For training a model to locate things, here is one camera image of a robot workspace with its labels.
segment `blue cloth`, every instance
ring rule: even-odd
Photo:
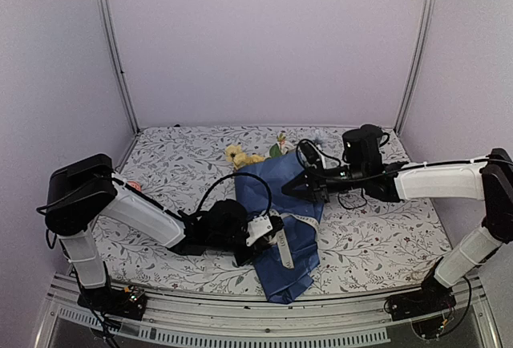
[[[324,204],[312,204],[306,200],[286,196],[281,187],[303,171],[296,155],[272,158],[240,170],[256,174],[269,184],[273,193],[273,209],[280,214],[293,213],[321,220]],[[236,199],[253,215],[260,214],[267,207],[267,192],[259,181],[250,177],[235,179]],[[310,272],[319,265],[315,230],[311,225],[292,216],[284,220],[285,235],[294,261],[294,269],[282,265],[277,245],[265,250],[254,262],[256,274],[264,288],[269,302],[289,304],[313,283]]]

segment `yellow plush toy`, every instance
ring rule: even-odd
[[[226,148],[224,153],[226,154],[226,160],[233,163],[236,170],[239,170],[243,166],[256,164],[265,160],[264,157],[259,156],[258,154],[248,156],[246,153],[242,152],[242,147],[240,145],[230,145]]]

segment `white wall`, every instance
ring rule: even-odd
[[[513,155],[513,0],[436,0],[403,139],[416,160],[470,158],[493,147]],[[484,216],[483,204],[439,200],[453,244]],[[513,342],[513,245],[481,268],[505,346]]]
[[[130,133],[96,0],[0,0],[0,346],[28,346],[57,268],[44,219],[50,174]]]
[[[394,124],[422,0],[110,0],[143,127]]]

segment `floral tablecloth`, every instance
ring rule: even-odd
[[[339,127],[322,128],[323,150],[341,156]],[[224,150],[240,144],[248,154],[265,154],[284,132],[296,144],[313,139],[315,127],[155,127],[144,130],[122,174],[143,192],[172,210],[192,212],[209,185],[232,172]],[[407,160],[397,136],[382,148],[386,161]],[[232,180],[206,202],[233,198]],[[364,204],[360,192],[342,196],[346,206]],[[433,260],[450,250],[444,229],[429,200],[398,204],[367,197],[356,210],[343,209],[332,197],[318,234],[320,266],[303,294],[337,295],[417,284]],[[202,257],[177,256],[130,227],[100,218],[93,231],[98,249],[114,279],[169,289],[205,293],[261,295],[252,266],[238,268],[230,253],[208,251]]]

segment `vent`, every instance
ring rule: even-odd
[[[61,306],[59,316],[70,322],[101,330],[98,320],[87,310]],[[127,330],[132,330],[133,334],[124,332],[117,334],[180,348],[356,348],[390,342],[386,328],[311,338],[217,338],[211,335],[173,332],[158,326],[139,326]]]

